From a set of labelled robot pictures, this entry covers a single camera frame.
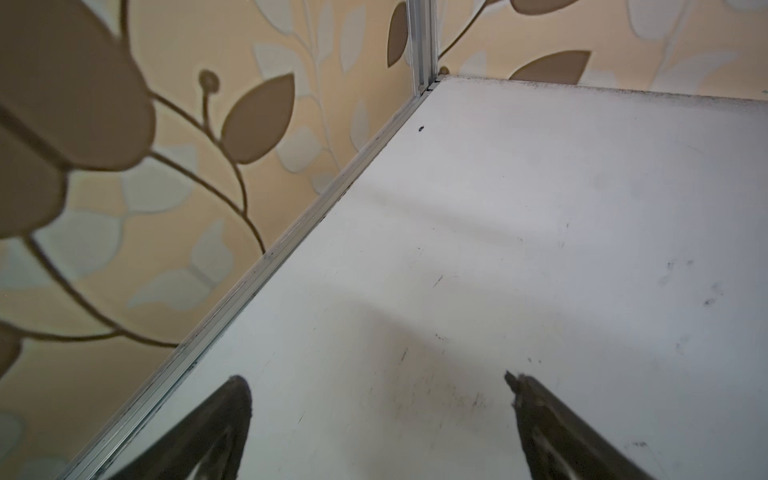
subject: black object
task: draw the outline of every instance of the black object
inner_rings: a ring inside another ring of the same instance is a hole
[[[248,382],[232,376],[111,480],[185,480],[195,466],[195,480],[234,480],[250,416]]]
[[[654,480],[532,376],[504,375],[533,480]]]

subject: white leaf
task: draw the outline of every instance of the white leaf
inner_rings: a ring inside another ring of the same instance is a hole
[[[291,135],[283,137],[275,147],[280,163],[292,174],[307,168],[322,149],[323,146],[308,127],[299,127]]]
[[[694,55],[659,72],[648,90],[696,94],[704,79],[739,55],[735,51],[711,51]]]
[[[326,2],[317,21],[317,61],[325,60],[333,53],[333,5]]]
[[[190,262],[211,282],[218,284],[234,266],[234,255],[224,244],[224,219],[213,222],[192,247]]]
[[[362,100],[357,101],[355,113],[352,114],[352,125],[349,127],[349,138],[357,151],[366,146],[369,139],[368,111]]]
[[[411,35],[410,34],[408,35],[408,41],[406,42],[405,57],[406,57],[406,64],[408,64],[408,66],[411,66],[411,63],[413,63],[413,58],[411,57]]]
[[[317,174],[312,177],[312,189],[315,190],[316,194],[320,195],[323,190],[330,185],[334,178],[336,178],[336,175],[334,174]]]
[[[646,40],[664,38],[680,16],[686,0],[627,0],[635,35]]]
[[[33,458],[24,462],[16,480],[54,480],[64,471],[67,464],[62,458]]]
[[[616,75],[610,70],[591,70],[588,68],[581,74],[578,84],[585,87],[618,88]]]
[[[50,282],[51,277],[21,240],[10,238],[5,241],[5,255],[0,259],[0,288],[21,290]]]
[[[346,15],[341,27],[341,69],[346,73],[362,52],[366,36],[366,5],[362,4]]]
[[[768,7],[768,0],[726,0],[736,10],[757,10]]]
[[[121,238],[121,219],[73,210],[35,232],[48,258],[70,280],[106,266],[118,253]]]
[[[194,145],[155,147],[185,170],[197,171]],[[194,182],[152,157],[121,174],[123,198],[132,213],[153,214],[181,205],[192,192]]]
[[[162,273],[145,283],[128,300],[128,307],[162,302],[169,308],[183,312],[194,308],[210,294],[211,287],[187,269]]]
[[[24,435],[24,420],[15,413],[0,412],[0,464]]]
[[[286,35],[293,33],[293,15],[288,0],[254,0],[261,10],[261,15]]]
[[[465,77],[484,77],[485,65],[485,51],[481,50],[464,61],[458,70],[458,74]]]
[[[256,63],[259,65],[264,80],[293,73],[296,95],[310,94],[310,83],[306,79],[306,69],[296,52],[282,45],[256,43],[253,45],[253,56],[256,58]]]
[[[109,0],[82,0],[91,12],[96,15],[101,22],[109,28],[112,34],[120,38],[122,31],[120,30],[120,7],[119,5],[112,5],[112,8],[107,7]],[[112,0],[113,4],[118,3],[118,0]]]

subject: white surface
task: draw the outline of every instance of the white surface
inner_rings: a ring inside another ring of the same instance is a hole
[[[529,478],[510,369],[659,480],[764,478],[767,132],[446,79],[110,471],[240,374],[241,478]]]

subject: wallpaper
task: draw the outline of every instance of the wallpaper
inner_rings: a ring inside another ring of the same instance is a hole
[[[52,478],[411,98],[406,4],[0,24],[0,478]]]
[[[442,73],[768,100],[767,0],[437,0]]]

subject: leaf pattern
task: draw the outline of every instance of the leaf pattern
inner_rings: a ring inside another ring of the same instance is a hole
[[[223,241],[224,220],[213,222],[198,238],[186,268],[170,270],[145,283],[128,307],[162,302],[183,312],[199,305],[234,266],[234,255]]]
[[[317,63],[333,53],[333,4],[326,2],[317,21]]]
[[[18,238],[5,241],[5,255],[0,258],[0,288],[22,290],[51,283],[48,272],[29,253]]]
[[[276,44],[257,43],[253,46],[253,56],[256,58],[256,63],[259,65],[259,70],[265,80],[292,74],[293,83],[296,85],[296,95],[302,96],[311,93],[304,63],[301,62],[299,55],[290,48]]]
[[[520,67],[509,79],[576,85],[590,55],[591,52],[585,50],[559,51]]]
[[[686,0],[627,0],[634,33],[646,40],[666,36],[680,16]]]
[[[346,73],[362,53],[366,36],[366,5],[362,4],[346,15],[341,27],[341,69]]]
[[[290,2],[287,0],[254,0],[261,10],[261,15],[272,24],[274,28],[285,35],[293,33],[293,14],[290,10]]]
[[[317,174],[312,177],[312,189],[315,190],[316,194],[320,195],[323,190],[330,185],[334,178],[336,178],[336,175],[334,174]]]
[[[298,174],[315,160],[322,149],[315,134],[308,127],[301,127],[282,139],[275,150],[283,167],[292,174]]]
[[[387,41],[387,67],[391,67],[397,62],[402,53],[406,50],[408,44],[408,12],[406,3],[400,2],[392,12],[392,19],[389,21],[389,40]]]
[[[293,74],[265,81],[232,107],[221,128],[221,146],[238,164],[259,160],[280,142],[293,115]]]
[[[75,280],[103,268],[118,253],[122,219],[66,210],[35,239],[64,277]]]
[[[693,55],[659,72],[648,90],[694,95],[707,76],[736,60],[738,56],[735,51],[710,51]]]
[[[155,147],[191,173],[197,172],[197,151],[193,145]],[[130,212],[154,214],[181,205],[192,193],[194,183],[152,157],[121,174],[123,197]]]
[[[361,151],[368,143],[369,132],[368,110],[366,104],[359,100],[352,115],[352,125],[349,127],[349,139],[357,151]]]

